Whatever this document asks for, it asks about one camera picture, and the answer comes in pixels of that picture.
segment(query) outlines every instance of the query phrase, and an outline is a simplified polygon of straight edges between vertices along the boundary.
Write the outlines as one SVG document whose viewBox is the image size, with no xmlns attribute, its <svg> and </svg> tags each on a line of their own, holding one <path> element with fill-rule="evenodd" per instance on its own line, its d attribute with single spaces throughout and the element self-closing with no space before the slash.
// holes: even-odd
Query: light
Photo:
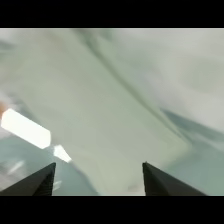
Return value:
<svg viewBox="0 0 224 224">
<path fill-rule="evenodd" d="M 1 127 L 41 149 L 51 144 L 49 130 L 13 109 L 8 109 L 2 114 Z"/>
<path fill-rule="evenodd" d="M 72 160 L 61 145 L 56 145 L 54 147 L 54 156 L 58 157 L 61 160 L 64 160 L 67 163 Z"/>
</svg>

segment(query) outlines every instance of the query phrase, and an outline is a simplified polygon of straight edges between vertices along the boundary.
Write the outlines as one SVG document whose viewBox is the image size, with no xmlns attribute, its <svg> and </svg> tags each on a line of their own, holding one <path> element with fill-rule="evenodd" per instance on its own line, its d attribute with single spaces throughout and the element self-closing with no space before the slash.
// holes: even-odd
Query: dark object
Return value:
<svg viewBox="0 0 224 224">
<path fill-rule="evenodd" d="M 52 196 L 56 163 L 44 167 L 0 192 L 0 196 Z"/>
<path fill-rule="evenodd" d="M 206 196 L 147 162 L 142 167 L 146 196 Z"/>
</svg>

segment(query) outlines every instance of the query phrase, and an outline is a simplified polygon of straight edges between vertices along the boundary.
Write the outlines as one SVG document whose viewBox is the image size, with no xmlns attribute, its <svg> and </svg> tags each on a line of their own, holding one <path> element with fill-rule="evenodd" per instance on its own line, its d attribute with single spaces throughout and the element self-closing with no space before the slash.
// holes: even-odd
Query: blurry surface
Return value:
<svg viewBox="0 0 224 224">
<path fill-rule="evenodd" d="M 13 32 L 1 92 L 53 143 L 3 138 L 2 161 L 57 161 L 55 195 L 143 195 L 144 161 L 224 195 L 223 29 Z"/>
</svg>

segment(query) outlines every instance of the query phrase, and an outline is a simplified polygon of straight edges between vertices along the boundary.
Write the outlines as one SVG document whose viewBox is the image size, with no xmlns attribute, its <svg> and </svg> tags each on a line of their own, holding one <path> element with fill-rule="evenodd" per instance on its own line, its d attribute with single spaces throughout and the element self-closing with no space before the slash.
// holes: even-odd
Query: black triangular object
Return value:
<svg viewBox="0 0 224 224">
<path fill-rule="evenodd" d="M 44 167 L 0 192 L 0 196 L 51 196 L 56 163 Z"/>
<path fill-rule="evenodd" d="M 147 162 L 142 168 L 146 196 L 206 196 Z"/>
</svg>

